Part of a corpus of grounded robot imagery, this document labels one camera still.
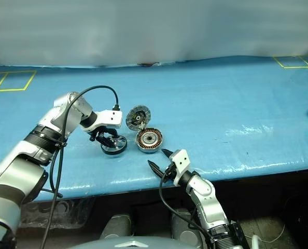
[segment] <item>metal disc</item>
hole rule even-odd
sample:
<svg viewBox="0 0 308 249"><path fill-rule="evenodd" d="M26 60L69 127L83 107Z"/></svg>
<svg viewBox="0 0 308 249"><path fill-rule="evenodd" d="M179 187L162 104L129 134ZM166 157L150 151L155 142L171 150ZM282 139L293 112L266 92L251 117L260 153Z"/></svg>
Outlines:
<svg viewBox="0 0 308 249"><path fill-rule="evenodd" d="M142 130L150 121L150 110L144 105L135 106L129 111L125 121L131 130Z"/></svg>
<svg viewBox="0 0 308 249"><path fill-rule="evenodd" d="M154 153L159 149L162 142L162 133L155 128L143 129L136 136L138 148L145 153Z"/></svg>
<svg viewBox="0 0 308 249"><path fill-rule="evenodd" d="M101 149L105 154L117 155L117 154L122 153L127 148L128 141L124 136L121 136L121 135L109 136L107 138L110 139L114 143L115 148L110 148L108 146L101 144Z"/></svg>

